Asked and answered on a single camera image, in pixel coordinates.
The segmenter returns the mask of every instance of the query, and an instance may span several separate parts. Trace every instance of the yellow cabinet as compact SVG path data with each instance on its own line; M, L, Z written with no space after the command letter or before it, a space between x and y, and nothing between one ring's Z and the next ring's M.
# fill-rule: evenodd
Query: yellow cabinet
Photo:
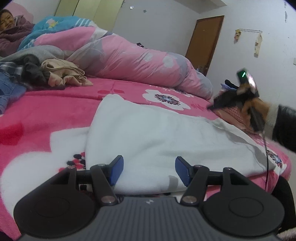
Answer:
M93 20L112 31L123 0L61 0L56 16L78 16Z

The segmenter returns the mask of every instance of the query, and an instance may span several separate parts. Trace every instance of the maroon jacket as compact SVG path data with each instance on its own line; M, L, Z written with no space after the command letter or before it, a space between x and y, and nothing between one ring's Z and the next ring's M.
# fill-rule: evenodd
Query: maroon jacket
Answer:
M0 32L0 56L6 57L15 53L22 40L32 32L33 27L33 23L19 16L15 27Z

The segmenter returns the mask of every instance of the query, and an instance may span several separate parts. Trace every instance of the person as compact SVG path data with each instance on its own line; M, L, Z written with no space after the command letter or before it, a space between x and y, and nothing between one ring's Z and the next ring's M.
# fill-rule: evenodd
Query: person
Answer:
M7 9L0 11L0 57L15 53L22 40L32 32L33 23L23 16L13 17Z
M254 107L265 121L265 137L278 142L285 148L296 152L296 111L282 105L269 104L259 98L246 101L242 108L242 117L245 125L250 127L251 116L248 113ZM285 217L279 233L287 237L296 238L296 211L294 198L288 181L279 176L278 182L271 193L277 198L285 209Z
M242 117L248 127L251 119L248 113L250 107L254 107L261 113L265 121L265 137L296 153L296 111L286 106L269 104L259 98L254 98L246 101L242 108Z

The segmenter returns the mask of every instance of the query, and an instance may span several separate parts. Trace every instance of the wooden door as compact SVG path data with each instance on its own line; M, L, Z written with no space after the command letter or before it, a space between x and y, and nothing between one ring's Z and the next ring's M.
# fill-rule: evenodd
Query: wooden door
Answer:
M224 16L197 20L186 58L195 69L207 75L216 48Z

